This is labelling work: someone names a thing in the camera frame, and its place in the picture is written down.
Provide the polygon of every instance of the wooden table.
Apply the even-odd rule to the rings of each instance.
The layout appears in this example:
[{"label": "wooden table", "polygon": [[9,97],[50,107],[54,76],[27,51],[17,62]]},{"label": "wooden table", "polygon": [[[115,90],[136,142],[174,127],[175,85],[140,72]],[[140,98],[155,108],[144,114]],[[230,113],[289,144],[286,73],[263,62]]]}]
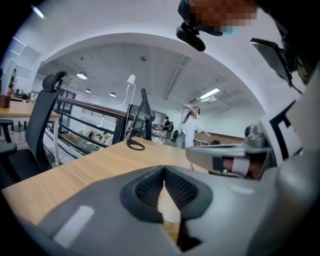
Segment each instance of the wooden table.
[{"label": "wooden table", "polygon": [[[122,141],[7,187],[2,193],[17,216],[37,225],[53,208],[95,181],[157,165],[191,166],[185,150],[134,139],[145,145],[144,151],[132,150]],[[179,224],[165,222],[164,227],[176,240]]]},{"label": "wooden table", "polygon": [[10,97],[10,100],[20,101],[20,102],[31,102],[34,103],[35,99],[25,99],[25,98],[17,98],[17,97]]},{"label": "wooden table", "polygon": [[[18,101],[10,101],[9,108],[0,108],[0,119],[9,119],[14,122],[27,122],[29,121],[34,104]],[[54,157],[57,166],[60,165],[59,153],[58,153],[58,125],[59,118],[61,116],[55,112],[52,112],[49,121],[53,122],[53,143],[54,143]]]}]

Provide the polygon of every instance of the office chair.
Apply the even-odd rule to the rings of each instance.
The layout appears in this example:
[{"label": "office chair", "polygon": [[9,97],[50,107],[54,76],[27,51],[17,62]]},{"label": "office chair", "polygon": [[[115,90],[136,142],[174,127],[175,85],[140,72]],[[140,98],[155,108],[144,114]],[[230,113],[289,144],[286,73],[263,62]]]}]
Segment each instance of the office chair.
[{"label": "office chair", "polygon": [[26,129],[25,137],[29,149],[17,151],[15,144],[11,143],[8,132],[8,126],[12,124],[12,121],[1,120],[0,126],[3,128],[7,142],[7,144],[0,144],[0,164],[2,165],[1,168],[4,169],[1,172],[9,175],[12,180],[11,183],[2,184],[2,186],[10,186],[52,169],[44,150],[43,138],[48,120],[58,98],[63,77],[66,75],[65,71],[60,71],[55,75],[48,75],[43,80],[43,90],[39,93],[34,104]]},{"label": "office chair", "polygon": [[221,144],[219,140],[214,139],[213,141],[211,141],[210,145],[219,145]]}]

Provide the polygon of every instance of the chair headrest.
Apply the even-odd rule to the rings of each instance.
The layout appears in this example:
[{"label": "chair headrest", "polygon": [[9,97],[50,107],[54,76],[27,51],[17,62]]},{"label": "chair headrest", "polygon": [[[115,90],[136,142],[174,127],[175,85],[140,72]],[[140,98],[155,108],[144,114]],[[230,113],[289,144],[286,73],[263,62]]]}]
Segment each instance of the chair headrest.
[{"label": "chair headrest", "polygon": [[48,92],[53,92],[55,90],[55,85],[60,81],[61,78],[67,75],[65,71],[59,71],[56,74],[49,74],[45,77],[42,82],[42,88]]}]

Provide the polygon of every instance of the arched ceiling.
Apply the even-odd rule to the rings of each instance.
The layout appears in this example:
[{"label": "arched ceiling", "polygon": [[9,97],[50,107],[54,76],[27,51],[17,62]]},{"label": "arched ceiling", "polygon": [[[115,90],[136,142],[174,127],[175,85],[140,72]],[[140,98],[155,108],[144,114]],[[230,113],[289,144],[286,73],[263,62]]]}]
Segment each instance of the arched ceiling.
[{"label": "arched ceiling", "polygon": [[[114,35],[103,36],[114,38]],[[123,43],[125,39],[142,38],[148,40],[149,44]],[[242,93],[240,88],[246,89],[246,85],[234,75],[227,67],[215,61],[211,65],[204,65],[193,58],[168,50],[163,47],[153,46],[175,43],[182,47],[188,47],[182,42],[148,34],[117,34],[116,42],[94,44],[98,38],[87,39],[88,46],[81,42],[79,49],[76,45],[65,48],[66,54],[59,56],[43,64],[38,73],[47,76],[64,70],[68,73],[64,84],[80,92],[87,88],[91,90],[90,95],[110,97],[109,93],[115,92],[117,99],[126,98],[127,79],[130,74],[136,76],[136,96],[133,102],[139,104],[141,101],[140,89],[148,92],[148,98],[152,103],[157,101],[173,109],[179,109],[184,102],[190,102],[207,92],[219,88],[220,91],[214,95],[214,102],[198,102],[201,109],[236,108],[240,103],[249,103],[249,94]],[[87,79],[77,77],[77,73],[83,71]]]},{"label": "arched ceiling", "polygon": [[202,33],[206,51],[200,53],[176,37],[176,27],[182,22],[178,4],[179,0],[91,0],[81,4],[78,0],[47,0],[41,6],[46,19],[32,15],[17,36],[40,52],[44,63],[88,44],[117,40],[166,48],[206,66],[227,67],[221,71],[238,77],[243,82],[240,89],[248,94],[254,107],[268,112],[268,86],[280,79],[250,40],[255,37],[280,43],[272,19],[260,10],[251,26],[239,27],[233,35]]}]

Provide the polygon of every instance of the fluorescent light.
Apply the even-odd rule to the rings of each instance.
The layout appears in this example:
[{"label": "fluorescent light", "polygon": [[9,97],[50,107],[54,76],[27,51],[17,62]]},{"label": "fluorescent light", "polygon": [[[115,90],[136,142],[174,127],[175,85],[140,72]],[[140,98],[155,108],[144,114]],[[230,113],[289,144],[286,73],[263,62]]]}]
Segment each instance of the fluorescent light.
[{"label": "fluorescent light", "polygon": [[24,42],[22,42],[20,39],[16,38],[15,36],[13,36],[12,38],[17,40],[19,43],[23,44],[24,47],[27,47],[27,45]]},{"label": "fluorescent light", "polygon": [[31,6],[31,8],[32,8],[32,10],[34,10],[34,12],[36,13],[36,14],[38,14],[42,19],[44,19],[45,18],[45,15],[44,15],[44,13],[42,12],[42,11],[40,11],[37,7],[35,7],[34,5],[30,5]]},{"label": "fluorescent light", "polygon": [[202,96],[200,97],[200,99],[203,100],[203,99],[205,99],[205,98],[208,98],[210,95],[215,94],[215,93],[217,93],[217,92],[219,92],[219,91],[220,91],[219,88],[215,88],[215,89],[209,91],[208,93],[206,93],[205,95],[202,95]]},{"label": "fluorescent light", "polygon": [[19,53],[17,53],[16,51],[14,51],[14,50],[10,50],[11,52],[13,52],[14,54],[18,54],[18,55],[20,55]]},{"label": "fluorescent light", "polygon": [[87,73],[84,72],[84,71],[81,71],[79,72],[78,74],[76,74],[78,78],[81,78],[81,79],[84,79],[86,80],[87,79]]}]

